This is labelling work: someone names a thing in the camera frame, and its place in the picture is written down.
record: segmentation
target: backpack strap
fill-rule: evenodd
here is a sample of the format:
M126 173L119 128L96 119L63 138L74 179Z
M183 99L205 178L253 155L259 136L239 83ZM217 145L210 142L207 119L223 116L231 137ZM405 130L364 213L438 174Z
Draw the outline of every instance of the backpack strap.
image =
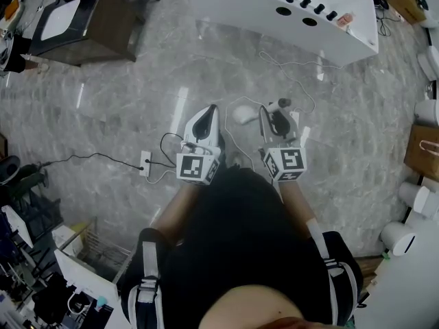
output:
M133 329L165 329L156 244L144 241L142 247L143 279L128 296L129 320Z
M353 296L352 297L353 308L351 310L349 318L352 317L354 310L357 308L357 302L358 302L357 281L355 279L355 275L351 267L347 263L338 262L336 259L329 257L328 247L324 240L323 233L320 229L320 226L318 225L317 220L313 218L310 221L308 221L307 227L309 233L311 234L311 237L314 240L314 243L316 243L320 257L322 257L327 267L328 277L329 277L329 291L331 298L332 325L336 326L338 322L338 303L337 303L337 293L335 291L333 278L338 277L339 275L343 274L345 271L349 277L349 281L351 283L351 288L352 288L352 296Z

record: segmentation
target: wall outlet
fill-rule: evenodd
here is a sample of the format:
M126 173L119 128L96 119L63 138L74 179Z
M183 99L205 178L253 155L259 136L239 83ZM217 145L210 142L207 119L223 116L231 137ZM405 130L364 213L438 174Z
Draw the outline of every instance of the wall outlet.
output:
M140 155L140 167L143 167L142 171L139 171L139 174L143 177L149 177L151 171L151 164L146 163L145 160L151 160L152 154L150 151L142 151Z

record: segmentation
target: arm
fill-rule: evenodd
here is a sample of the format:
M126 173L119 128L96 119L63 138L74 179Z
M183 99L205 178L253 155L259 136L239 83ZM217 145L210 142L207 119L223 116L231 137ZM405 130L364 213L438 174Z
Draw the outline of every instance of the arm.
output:
M181 239L200 190L201 186L185 183L153 224L152 227L162 233L172 245Z
M307 222L316 218L297 182L279 184L283 204L292 218L294 229L304 239L311 237Z

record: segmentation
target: marble floor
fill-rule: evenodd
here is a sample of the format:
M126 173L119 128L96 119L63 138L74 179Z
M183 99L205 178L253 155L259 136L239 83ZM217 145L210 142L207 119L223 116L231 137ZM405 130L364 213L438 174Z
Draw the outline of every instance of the marble floor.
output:
M25 36L32 36L41 1L26 0ZM219 106L223 121L226 106L241 96L263 103L288 97L293 107L312 108L300 86L259 52L279 62L316 61L313 54L246 30L196 21L189 0L133 4L147 20L137 62L80 68L49 62L46 73L0 78L0 131L24 163L98 151L138 165L141 150L163 162L159 143L165 132L182 134L186 121L211 103ZM427 46L424 31L407 23L388 25L392 35L380 36L375 57L341 70L322 71L312 64L286 68L316 100L315 111L300 114L300 126L311 128L309 169L300 185L323 228L339 231L356 256L382 252L382 227L405 213L396 191L412 174L403 157L414 105L428 84L416 60ZM231 121L230 130L253 157L256 171L267 177L257 152L262 144L257 123ZM235 151L223 134L227 152ZM164 148L175 152L178 144L167 137ZM72 159L47 170L45 193L61 199L67 223L98 216L100 231L126 247L180 185L171 174L150 185L138 171L102 157ZM153 166L151 179L163 171Z

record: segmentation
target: black cable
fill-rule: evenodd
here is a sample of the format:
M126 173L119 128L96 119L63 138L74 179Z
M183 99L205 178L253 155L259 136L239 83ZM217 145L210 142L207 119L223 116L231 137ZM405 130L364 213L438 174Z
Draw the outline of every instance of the black cable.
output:
M381 23L381 25L379 27L378 34L380 36L391 36L392 32L391 32L390 28L383 21L388 20L388 21L392 21L392 22L401 22L401 18L400 19L391 19L389 17L385 17L385 12L384 12L384 10L382 10L382 11L383 11L382 17L378 16L378 13L377 13L377 22Z
M181 140L183 140L183 137L180 136L180 135L178 135L178 134L168 132L168 133L164 133L163 136L162 136L162 139L160 140L160 150L162 151L163 155L165 155L165 157L168 159L168 161L170 161L170 163L172 163L173 165L172 165L172 166L169 166L168 164L165 164L165 163L154 162L154 161L150 161L150 160L146 160L146 161L145 161L146 163L150 163L151 165L160 165L160 166L164 166L164 167L168 167L168 168L176 168L176 167L177 167L176 164L175 164L175 163L169 158L169 156L163 151L163 148L162 148L162 145L163 145L163 139L166 137L166 135L170 135L170 134L177 136L177 137L180 138ZM67 162L67 161L69 161L70 159L72 159L73 157L76 157L76 158L91 158L91 157L96 156L96 155L98 155L98 156L103 156L103 157L107 157L108 159L110 159L110 160L112 160L112 161L115 161L115 162L121 163L121 164L123 164L123 165L125 165L125 166L129 166L129 167L132 167L132 168L138 169L139 171L142 171L142 170L143 170L143 167L134 166L134 165L129 164L129 163L126 163L126 162L124 162L124 161L116 160L116 159L114 159L114 158L112 158L112 157L110 157L110 156L108 156L108 155L101 154L100 152L95 152L94 154L91 154L91 155L89 155L89 156L71 155L69 158L67 158L67 159L65 159L65 160L58 160L58 161L48 161L48 162L44 162L44 163L42 163L42 164L39 166L39 169L42 169L43 167L50 166L50 165L52 165L53 163Z
M177 165L176 165L174 162L172 162L172 160L169 158L169 156L168 156L168 155L163 151L163 149L162 149L163 139L165 138L166 135L170 135L170 134L177 136L177 137L180 138L181 140L183 140L183 137L180 136L180 135L178 135L178 134L168 132L168 133L164 133L163 136L162 136L162 140L160 140L160 150L162 151L163 155L165 155L165 157L167 158L167 160L170 161L170 163L172 163L172 164L174 165L173 168L175 168L175 167L177 167Z
M98 156L103 156L103 157L107 157L107 158L109 158L109 159L112 160L112 161L115 161L115 162L121 163L121 164L123 164L123 165L126 165L126 166L129 166L129 167L132 167L132 168L138 169L139 171L142 171L142 170L143 170L143 167L133 166L132 164L129 164L129 163L126 163L126 162L123 162L123 161L119 161L119 160L115 160L114 158L111 158L110 156L107 156L107 155L105 155L105 154L101 154L100 152L95 152L94 154L91 154L90 156L71 155L71 156L70 156L69 158L67 158L66 160L59 160L59 161L49 161L49 162L45 162L45 163L43 163L43 164L40 166L40 168L50 166L50 165L52 165L53 163L67 162L68 160L70 160L70 159L73 158L73 157L77 157L77 158L90 158L90 157L93 157L93 156L96 156L96 155L98 155Z

